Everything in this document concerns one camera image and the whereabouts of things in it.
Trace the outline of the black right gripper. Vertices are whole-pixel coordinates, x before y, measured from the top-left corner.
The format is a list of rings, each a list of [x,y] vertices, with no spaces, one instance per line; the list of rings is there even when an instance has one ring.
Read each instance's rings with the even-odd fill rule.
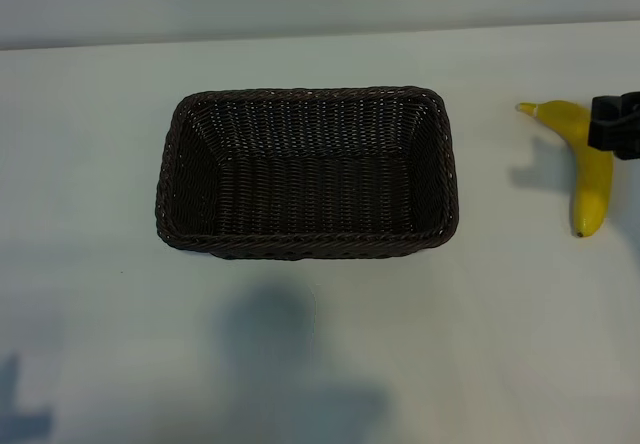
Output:
[[[615,123],[638,119],[639,101],[639,91],[594,97],[588,145],[601,151],[616,151],[616,157],[620,160],[639,159],[639,124]]]

